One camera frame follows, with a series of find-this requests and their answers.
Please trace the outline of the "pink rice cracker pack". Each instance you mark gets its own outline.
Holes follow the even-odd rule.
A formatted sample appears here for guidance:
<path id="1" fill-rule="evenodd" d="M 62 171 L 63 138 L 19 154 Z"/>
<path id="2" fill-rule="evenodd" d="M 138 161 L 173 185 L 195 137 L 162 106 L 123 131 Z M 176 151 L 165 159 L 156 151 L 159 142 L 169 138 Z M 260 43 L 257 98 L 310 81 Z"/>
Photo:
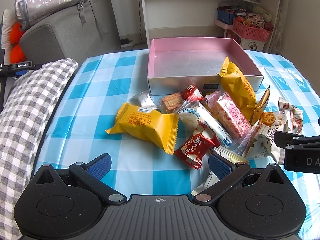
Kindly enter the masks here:
<path id="1" fill-rule="evenodd" d="M 217 117 L 233 140 L 237 144 L 242 142 L 251 130 L 251 125 L 229 94 L 221 90 L 215 91 L 205 96 L 205 99 L 210 111 Z"/>

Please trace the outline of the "cream white flat pack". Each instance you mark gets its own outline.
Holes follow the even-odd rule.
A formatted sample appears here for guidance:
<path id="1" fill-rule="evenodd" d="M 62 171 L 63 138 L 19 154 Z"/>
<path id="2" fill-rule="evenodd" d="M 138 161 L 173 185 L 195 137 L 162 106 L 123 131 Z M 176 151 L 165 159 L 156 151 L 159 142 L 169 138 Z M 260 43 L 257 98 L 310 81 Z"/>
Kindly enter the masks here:
<path id="1" fill-rule="evenodd" d="M 237 163 L 249 164 L 249 161 L 225 147 L 214 147 L 208 157 L 208 167 L 210 170 L 208 178 L 200 186 L 193 189 L 191 195 L 194 197 L 225 178 L 237 168 Z"/>

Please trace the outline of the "large red snack pack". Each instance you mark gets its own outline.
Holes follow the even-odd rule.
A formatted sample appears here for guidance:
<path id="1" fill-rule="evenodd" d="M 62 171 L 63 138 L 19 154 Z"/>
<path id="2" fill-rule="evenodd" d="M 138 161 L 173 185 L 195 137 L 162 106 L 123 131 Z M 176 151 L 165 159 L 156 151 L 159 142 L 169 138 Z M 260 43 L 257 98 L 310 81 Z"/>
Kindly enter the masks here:
<path id="1" fill-rule="evenodd" d="M 194 169 L 202 167 L 203 156 L 215 146 L 220 146 L 216 134 L 202 122 L 198 122 L 192 135 L 183 143 L 174 155 Z"/>

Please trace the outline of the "small red snack pack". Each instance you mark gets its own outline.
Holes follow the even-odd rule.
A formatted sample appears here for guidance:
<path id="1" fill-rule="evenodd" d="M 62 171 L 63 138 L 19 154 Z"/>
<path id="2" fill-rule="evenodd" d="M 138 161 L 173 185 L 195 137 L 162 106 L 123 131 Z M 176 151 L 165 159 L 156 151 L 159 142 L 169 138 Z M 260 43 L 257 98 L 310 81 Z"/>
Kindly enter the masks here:
<path id="1" fill-rule="evenodd" d="M 202 101 L 204 99 L 204 96 L 201 94 L 199 89 L 195 87 L 194 85 L 189 85 L 182 93 L 181 97 L 184 100 L 189 100 L 189 101 Z"/>

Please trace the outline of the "gold bar wrapper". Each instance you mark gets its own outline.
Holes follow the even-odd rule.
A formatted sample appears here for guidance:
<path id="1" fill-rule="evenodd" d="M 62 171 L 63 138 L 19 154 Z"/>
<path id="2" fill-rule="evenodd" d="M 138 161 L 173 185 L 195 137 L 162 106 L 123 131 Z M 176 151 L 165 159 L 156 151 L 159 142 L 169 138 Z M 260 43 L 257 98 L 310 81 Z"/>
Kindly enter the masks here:
<path id="1" fill-rule="evenodd" d="M 262 116 L 262 113 L 264 112 L 268 101 L 269 101 L 269 97 L 270 97 L 270 88 L 267 88 L 262 96 L 262 98 L 260 99 L 260 101 L 258 102 L 258 104 L 256 105 L 253 115 L 250 119 L 250 124 L 253 125 L 256 122 L 258 122 L 258 120 L 260 119 L 260 117 Z"/>

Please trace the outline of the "white blue pastry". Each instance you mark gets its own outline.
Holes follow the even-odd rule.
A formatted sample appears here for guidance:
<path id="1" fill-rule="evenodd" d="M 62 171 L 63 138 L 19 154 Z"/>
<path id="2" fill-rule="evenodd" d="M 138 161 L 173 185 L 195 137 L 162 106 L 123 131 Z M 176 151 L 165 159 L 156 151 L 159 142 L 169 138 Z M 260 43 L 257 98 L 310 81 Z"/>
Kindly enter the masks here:
<path id="1" fill-rule="evenodd" d="M 173 113 L 177 114 L 189 129 L 195 129 L 198 122 L 208 126 L 215 133 L 220 145 L 223 147 L 235 145 L 232 137 L 199 100 L 184 100 Z"/>

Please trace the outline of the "white nut snack pack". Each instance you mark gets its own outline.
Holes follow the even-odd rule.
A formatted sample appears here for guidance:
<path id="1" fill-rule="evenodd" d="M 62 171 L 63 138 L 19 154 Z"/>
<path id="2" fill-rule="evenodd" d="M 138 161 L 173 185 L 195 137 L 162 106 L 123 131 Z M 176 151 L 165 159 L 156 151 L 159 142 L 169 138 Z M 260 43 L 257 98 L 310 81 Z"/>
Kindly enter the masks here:
<path id="1" fill-rule="evenodd" d="M 283 165 L 284 149 L 278 147 L 274 142 L 274 136 L 277 131 L 283 132 L 285 125 L 266 126 L 260 124 L 256 133 L 251 136 L 247 149 L 245 150 L 245 158 L 262 158 L 271 157 L 276 163 Z"/>

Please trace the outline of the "pink lined cardboard box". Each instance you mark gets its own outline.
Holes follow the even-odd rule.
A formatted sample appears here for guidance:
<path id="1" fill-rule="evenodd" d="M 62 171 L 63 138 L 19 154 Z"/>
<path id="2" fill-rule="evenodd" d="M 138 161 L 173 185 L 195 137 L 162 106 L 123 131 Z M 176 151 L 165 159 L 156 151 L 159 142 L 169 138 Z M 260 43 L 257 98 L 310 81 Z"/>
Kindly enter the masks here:
<path id="1" fill-rule="evenodd" d="M 249 55 L 231 38 L 156 38 L 149 49 L 147 78 L 152 95 L 182 92 L 189 85 L 203 93 L 221 89 L 219 72 L 225 58 L 239 67 L 254 91 L 264 79 Z"/>

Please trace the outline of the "lotus chip orange pack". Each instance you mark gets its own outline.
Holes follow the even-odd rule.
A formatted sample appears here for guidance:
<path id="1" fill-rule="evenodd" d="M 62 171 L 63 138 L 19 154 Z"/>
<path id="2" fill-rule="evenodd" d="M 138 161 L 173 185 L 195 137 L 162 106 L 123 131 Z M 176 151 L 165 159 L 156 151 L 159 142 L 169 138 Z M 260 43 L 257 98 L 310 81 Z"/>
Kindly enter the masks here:
<path id="1" fill-rule="evenodd" d="M 283 131 L 287 132 L 289 130 L 289 115 L 288 111 L 263 112 L 259 124 L 269 127 L 283 126 Z"/>

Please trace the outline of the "silver foil packet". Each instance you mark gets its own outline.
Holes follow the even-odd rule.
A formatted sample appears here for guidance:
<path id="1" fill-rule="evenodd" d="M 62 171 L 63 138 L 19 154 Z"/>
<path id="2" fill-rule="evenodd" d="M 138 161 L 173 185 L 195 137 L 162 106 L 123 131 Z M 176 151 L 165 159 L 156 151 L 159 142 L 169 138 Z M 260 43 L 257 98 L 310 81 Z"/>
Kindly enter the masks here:
<path id="1" fill-rule="evenodd" d="M 148 90 L 145 90 L 139 94 L 134 95 L 132 99 L 136 99 L 139 102 L 140 107 L 148 108 L 151 110 L 158 109 L 157 105 L 152 100 Z"/>

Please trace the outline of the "white pecan snack pack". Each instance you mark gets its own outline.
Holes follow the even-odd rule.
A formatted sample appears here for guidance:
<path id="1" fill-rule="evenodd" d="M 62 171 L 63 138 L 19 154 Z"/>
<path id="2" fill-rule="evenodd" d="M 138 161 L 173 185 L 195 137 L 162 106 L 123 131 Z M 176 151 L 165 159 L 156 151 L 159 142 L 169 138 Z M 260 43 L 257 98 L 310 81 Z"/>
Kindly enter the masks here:
<path id="1" fill-rule="evenodd" d="M 279 97 L 278 108 L 280 111 L 285 112 L 287 117 L 287 130 L 291 133 L 300 134 L 303 129 L 303 111 L 282 97 Z"/>

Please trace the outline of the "blue checkered tablecloth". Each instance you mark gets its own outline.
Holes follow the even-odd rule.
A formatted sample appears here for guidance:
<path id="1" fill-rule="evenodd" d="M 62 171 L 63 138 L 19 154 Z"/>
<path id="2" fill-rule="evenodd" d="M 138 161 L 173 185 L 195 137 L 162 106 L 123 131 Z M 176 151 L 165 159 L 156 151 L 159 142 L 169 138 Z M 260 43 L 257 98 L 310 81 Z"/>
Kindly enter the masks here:
<path id="1" fill-rule="evenodd" d="M 267 111 L 278 110 L 281 96 L 303 111 L 303 134 L 319 135 L 319 96 L 292 62 L 277 54 L 245 51 L 263 74 L 257 100 L 270 87 Z M 54 114 L 35 164 L 68 168 L 102 153 L 112 159 L 102 181 L 125 194 L 188 194 L 206 181 L 208 156 L 202 168 L 189 167 L 155 144 L 128 134 L 107 134 L 123 103 L 148 88 L 149 50 L 105 54 L 78 68 Z M 301 239 L 319 239 L 319 174 L 284 171 L 306 205 Z"/>

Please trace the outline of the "wafer biscuit clear pack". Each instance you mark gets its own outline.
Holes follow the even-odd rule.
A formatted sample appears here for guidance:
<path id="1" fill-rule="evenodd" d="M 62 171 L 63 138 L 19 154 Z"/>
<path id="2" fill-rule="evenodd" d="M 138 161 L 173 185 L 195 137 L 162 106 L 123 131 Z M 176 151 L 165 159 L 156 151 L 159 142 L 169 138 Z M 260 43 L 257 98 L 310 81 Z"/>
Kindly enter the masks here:
<path id="1" fill-rule="evenodd" d="M 181 93 L 174 93 L 160 99 L 160 109 L 164 114 L 172 113 L 183 102 Z"/>

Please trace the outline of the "yellow snack pack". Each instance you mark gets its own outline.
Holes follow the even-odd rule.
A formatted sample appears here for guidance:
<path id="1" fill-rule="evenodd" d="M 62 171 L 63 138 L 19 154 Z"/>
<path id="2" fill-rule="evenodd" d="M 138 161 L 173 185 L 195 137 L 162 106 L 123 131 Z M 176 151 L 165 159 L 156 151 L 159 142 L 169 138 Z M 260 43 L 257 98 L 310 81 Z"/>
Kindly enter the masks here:
<path id="1" fill-rule="evenodd" d="M 127 133 L 135 138 L 152 142 L 167 154 L 173 154 L 178 130 L 176 114 L 162 114 L 157 110 L 124 103 L 108 134 Z"/>
<path id="2" fill-rule="evenodd" d="M 222 88 L 229 94 L 247 121 L 250 121 L 257 101 L 255 92 L 247 78 L 228 57 L 225 58 L 219 75 L 221 76 Z"/>

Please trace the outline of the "grey checkered cushion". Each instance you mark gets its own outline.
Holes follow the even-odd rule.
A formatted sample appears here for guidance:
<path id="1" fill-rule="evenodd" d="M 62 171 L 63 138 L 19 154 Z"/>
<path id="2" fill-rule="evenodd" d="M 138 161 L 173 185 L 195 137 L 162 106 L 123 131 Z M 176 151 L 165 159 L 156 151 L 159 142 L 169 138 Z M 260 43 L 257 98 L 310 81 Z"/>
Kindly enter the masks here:
<path id="1" fill-rule="evenodd" d="M 19 239 L 14 207 L 28 185 L 45 127 L 78 63 L 61 59 L 13 84 L 1 112 L 1 239 Z"/>

